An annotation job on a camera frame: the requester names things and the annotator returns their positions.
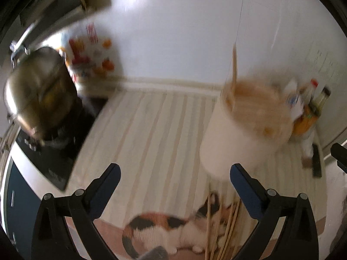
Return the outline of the black smartphone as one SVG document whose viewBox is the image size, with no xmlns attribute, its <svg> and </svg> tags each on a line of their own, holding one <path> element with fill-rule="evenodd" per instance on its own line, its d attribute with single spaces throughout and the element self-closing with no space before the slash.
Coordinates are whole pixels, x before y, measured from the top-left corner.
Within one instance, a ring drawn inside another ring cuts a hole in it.
<svg viewBox="0 0 347 260">
<path fill-rule="evenodd" d="M 313 156 L 312 156 L 312 175 L 315 178 L 322 177 L 321 159 L 319 155 L 319 148 L 316 144 L 312 144 Z"/>
</svg>

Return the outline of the brown small card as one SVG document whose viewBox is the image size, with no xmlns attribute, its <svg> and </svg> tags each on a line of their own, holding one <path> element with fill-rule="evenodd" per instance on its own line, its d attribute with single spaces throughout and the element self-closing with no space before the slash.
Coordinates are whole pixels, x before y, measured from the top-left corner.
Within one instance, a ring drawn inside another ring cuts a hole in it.
<svg viewBox="0 0 347 260">
<path fill-rule="evenodd" d="M 311 157 L 303 157 L 301 162 L 303 168 L 312 168 L 313 162 Z"/>
</svg>

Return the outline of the orange label sauce bottle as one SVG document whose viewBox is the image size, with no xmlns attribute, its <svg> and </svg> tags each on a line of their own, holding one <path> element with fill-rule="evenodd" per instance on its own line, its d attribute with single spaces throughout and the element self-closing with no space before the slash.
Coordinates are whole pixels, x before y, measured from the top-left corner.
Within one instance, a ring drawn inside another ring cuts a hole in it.
<svg viewBox="0 0 347 260">
<path fill-rule="evenodd" d="M 297 119 L 293 125 L 294 136 L 303 136 L 314 126 L 316 121 L 322 114 L 322 109 L 331 95 L 331 90 L 328 86 L 325 86 L 320 95 L 310 100 L 303 108 L 303 114 Z"/>
</svg>

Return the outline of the black gas stove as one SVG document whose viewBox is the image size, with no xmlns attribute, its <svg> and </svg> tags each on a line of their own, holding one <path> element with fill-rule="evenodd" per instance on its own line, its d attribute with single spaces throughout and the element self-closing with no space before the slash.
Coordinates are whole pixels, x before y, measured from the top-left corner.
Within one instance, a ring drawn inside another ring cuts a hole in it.
<svg viewBox="0 0 347 260">
<path fill-rule="evenodd" d="M 29 161 L 58 190 L 65 191 L 80 149 L 108 100 L 82 96 L 41 141 L 20 131 L 16 142 Z"/>
</svg>

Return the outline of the blue cabinet door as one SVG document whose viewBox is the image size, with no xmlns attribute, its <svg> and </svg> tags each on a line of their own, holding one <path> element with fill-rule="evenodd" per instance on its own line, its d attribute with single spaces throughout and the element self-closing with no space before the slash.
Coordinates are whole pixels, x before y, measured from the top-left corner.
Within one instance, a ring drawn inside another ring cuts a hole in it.
<svg viewBox="0 0 347 260">
<path fill-rule="evenodd" d="M 23 259 L 31 258 L 31 243 L 40 198 L 27 184 L 13 160 L 4 189 L 5 231 Z"/>
</svg>

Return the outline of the red cap dark bottle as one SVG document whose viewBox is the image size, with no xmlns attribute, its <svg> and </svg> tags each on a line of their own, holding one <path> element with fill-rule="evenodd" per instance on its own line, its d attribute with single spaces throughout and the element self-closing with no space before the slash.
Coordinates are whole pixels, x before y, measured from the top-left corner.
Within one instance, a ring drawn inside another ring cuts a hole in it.
<svg viewBox="0 0 347 260">
<path fill-rule="evenodd" d="M 310 103 L 310 101 L 313 99 L 313 95 L 318 85 L 319 82 L 315 78 L 311 78 L 311 80 L 307 84 L 303 85 L 299 89 L 299 94 L 301 96 L 303 104 L 308 105 Z"/>
</svg>

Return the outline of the striped cat table mat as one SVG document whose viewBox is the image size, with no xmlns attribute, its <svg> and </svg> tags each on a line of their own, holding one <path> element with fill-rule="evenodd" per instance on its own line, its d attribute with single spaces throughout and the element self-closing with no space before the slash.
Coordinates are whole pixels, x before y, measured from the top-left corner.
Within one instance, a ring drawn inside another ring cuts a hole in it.
<svg viewBox="0 0 347 260">
<path fill-rule="evenodd" d="M 111 163 L 121 181 L 97 226 L 122 259 L 121 231 L 135 215 L 156 211 L 189 216 L 217 191 L 226 204 L 238 196 L 229 181 L 210 178 L 199 149 L 215 98 L 177 92 L 121 90 L 108 100 L 81 148 L 66 195 L 86 188 Z"/>
</svg>

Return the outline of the left grey slipper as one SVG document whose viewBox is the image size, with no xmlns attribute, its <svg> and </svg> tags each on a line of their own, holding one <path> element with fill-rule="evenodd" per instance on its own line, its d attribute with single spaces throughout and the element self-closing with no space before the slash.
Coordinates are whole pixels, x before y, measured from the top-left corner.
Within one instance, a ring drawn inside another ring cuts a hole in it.
<svg viewBox="0 0 347 260">
<path fill-rule="evenodd" d="M 162 246 L 158 246 L 141 255 L 138 260 L 168 260 L 169 255 Z"/>
</svg>

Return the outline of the beige round utensil holder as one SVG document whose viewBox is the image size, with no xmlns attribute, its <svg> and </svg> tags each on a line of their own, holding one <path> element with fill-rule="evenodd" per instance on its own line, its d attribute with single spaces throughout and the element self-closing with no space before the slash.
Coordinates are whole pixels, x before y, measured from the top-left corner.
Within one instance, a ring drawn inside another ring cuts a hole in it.
<svg viewBox="0 0 347 260">
<path fill-rule="evenodd" d="M 202 139 L 201 165 L 221 181 L 228 180 L 234 164 L 253 170 L 287 143 L 292 128 L 289 107 L 276 88 L 232 79 L 225 83 Z"/>
</svg>

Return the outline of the stainless steel stock pot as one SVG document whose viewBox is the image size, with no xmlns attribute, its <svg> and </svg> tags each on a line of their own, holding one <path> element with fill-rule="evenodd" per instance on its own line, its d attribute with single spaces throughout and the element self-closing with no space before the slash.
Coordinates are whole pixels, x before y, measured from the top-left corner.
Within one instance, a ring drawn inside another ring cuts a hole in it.
<svg viewBox="0 0 347 260">
<path fill-rule="evenodd" d="M 47 46 L 22 58 L 3 88 L 8 120 L 35 140 L 44 140 L 68 115 L 77 98 L 65 59 Z"/>
</svg>

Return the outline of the black range hood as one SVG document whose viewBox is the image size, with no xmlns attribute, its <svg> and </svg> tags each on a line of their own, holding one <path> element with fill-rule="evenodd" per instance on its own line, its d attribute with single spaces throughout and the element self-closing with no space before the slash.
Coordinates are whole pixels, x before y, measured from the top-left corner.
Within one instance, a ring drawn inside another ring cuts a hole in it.
<svg viewBox="0 0 347 260">
<path fill-rule="evenodd" d="M 110 4 L 111 0 L 1 0 L 1 63 L 20 46 L 35 47 Z"/>
</svg>

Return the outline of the white triple wall socket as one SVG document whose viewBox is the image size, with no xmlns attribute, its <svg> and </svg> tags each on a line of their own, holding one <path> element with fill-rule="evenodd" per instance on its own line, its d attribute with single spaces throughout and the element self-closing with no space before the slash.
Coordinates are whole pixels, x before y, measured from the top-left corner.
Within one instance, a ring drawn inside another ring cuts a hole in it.
<svg viewBox="0 0 347 260">
<path fill-rule="evenodd" d="M 313 70 L 317 74 L 328 80 L 335 80 L 339 75 L 339 65 L 334 60 L 332 53 L 325 49 L 319 42 L 312 42 L 306 61 L 313 67 Z"/>
</svg>

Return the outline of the fruit cartoon wall sticker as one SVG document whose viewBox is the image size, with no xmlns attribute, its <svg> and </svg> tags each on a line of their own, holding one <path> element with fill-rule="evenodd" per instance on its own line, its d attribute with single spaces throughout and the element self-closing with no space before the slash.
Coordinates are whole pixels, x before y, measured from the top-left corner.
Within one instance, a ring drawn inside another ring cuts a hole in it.
<svg viewBox="0 0 347 260">
<path fill-rule="evenodd" d="M 116 72 L 113 41 L 93 22 L 63 31 L 59 51 L 74 83 L 107 78 Z"/>
</svg>

